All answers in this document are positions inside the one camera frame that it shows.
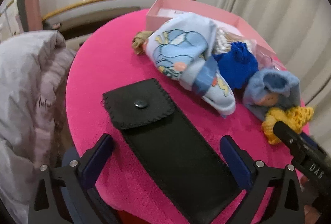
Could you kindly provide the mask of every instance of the light blue fabric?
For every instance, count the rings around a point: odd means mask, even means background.
[[[250,78],[243,97],[243,104],[261,121],[270,107],[255,104],[270,92],[279,94],[275,107],[287,110],[301,104],[300,80],[296,76],[288,71],[262,69]]]
[[[211,19],[185,13],[167,21],[149,37],[146,54],[160,72],[179,80],[188,65],[212,49],[216,31]]]
[[[216,32],[210,18],[185,13],[156,30],[146,41],[145,52],[161,73],[178,80],[221,115],[230,115],[236,101],[211,56]]]
[[[217,71],[217,62],[213,57],[209,57],[204,66],[199,71],[192,85],[192,91],[202,97],[209,90]]]

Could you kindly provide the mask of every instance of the stitching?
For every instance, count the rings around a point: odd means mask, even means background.
[[[165,112],[163,112],[162,114],[158,114],[155,117],[147,119],[146,121],[142,121],[142,122],[134,122],[134,123],[130,122],[130,123],[126,123],[126,124],[124,122],[116,122],[120,126],[121,130],[136,128],[136,127],[140,127],[143,125],[153,123],[155,121],[158,121],[160,119],[163,119],[163,118],[173,114],[173,112],[175,111],[175,104],[174,104],[173,100],[170,98],[169,94],[162,88],[162,86],[159,84],[159,82],[155,78],[153,78],[151,80],[155,83],[156,86],[158,86],[160,93],[163,95],[164,99],[167,101],[167,103],[169,105],[169,109],[166,110]],[[108,103],[107,95],[104,95],[104,100],[105,100],[106,109],[109,113],[111,120],[116,121],[115,120],[116,115],[114,115],[114,111],[112,110],[111,105]]]

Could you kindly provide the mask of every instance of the yellow crochet item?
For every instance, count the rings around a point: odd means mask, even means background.
[[[262,122],[264,135],[268,138],[268,143],[276,145],[281,141],[273,133],[273,126],[277,121],[284,122],[297,134],[301,133],[302,128],[312,119],[314,109],[312,107],[292,107],[287,111],[280,108],[272,107],[265,116],[265,121]]]

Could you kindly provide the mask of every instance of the screw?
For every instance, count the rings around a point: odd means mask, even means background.
[[[264,162],[263,161],[256,161],[256,166],[261,168],[261,167],[264,166]]]
[[[40,170],[41,171],[46,171],[46,169],[47,169],[47,165],[46,164],[43,164],[43,165],[40,166]]]
[[[75,167],[75,166],[77,166],[77,164],[78,164],[78,161],[76,161],[76,160],[73,160],[69,163],[70,167]]]
[[[292,164],[289,164],[287,166],[287,169],[289,169],[290,171],[294,171],[294,166]]]

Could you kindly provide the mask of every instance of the pink round table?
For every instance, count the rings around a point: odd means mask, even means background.
[[[254,160],[284,168],[292,157],[282,144],[271,146],[261,131],[261,122],[241,103],[226,119],[202,99],[157,71],[146,55],[135,55],[132,39],[145,29],[147,10],[116,18],[98,29],[78,51],[67,82],[67,117],[80,156],[93,147],[103,133],[115,140],[115,151],[97,183],[102,199],[152,224],[188,223],[144,170],[121,133],[112,126],[103,107],[102,94],[141,80],[156,78],[211,147],[219,154],[219,141],[230,135]],[[244,196],[242,192],[212,222],[225,223]],[[270,191],[265,195],[253,223],[262,216]]]

